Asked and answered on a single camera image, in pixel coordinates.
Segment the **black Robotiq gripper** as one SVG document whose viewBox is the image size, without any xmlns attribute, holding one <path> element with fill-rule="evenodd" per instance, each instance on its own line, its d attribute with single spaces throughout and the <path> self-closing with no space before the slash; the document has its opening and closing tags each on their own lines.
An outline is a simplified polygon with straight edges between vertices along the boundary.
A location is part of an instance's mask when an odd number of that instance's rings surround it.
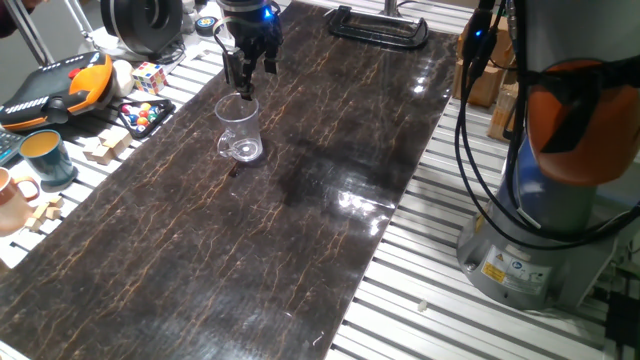
<svg viewBox="0 0 640 360">
<path fill-rule="evenodd" d="M 277 55 L 283 43 L 281 8 L 274 0 L 217 0 L 217 4 L 229 18 L 229 32 L 239 47 L 223 51 L 226 81 L 242 99 L 251 101 L 252 70 L 245 69 L 250 65 L 245 54 L 250 59 L 264 55 L 265 72 L 277 74 Z"/>
</svg>

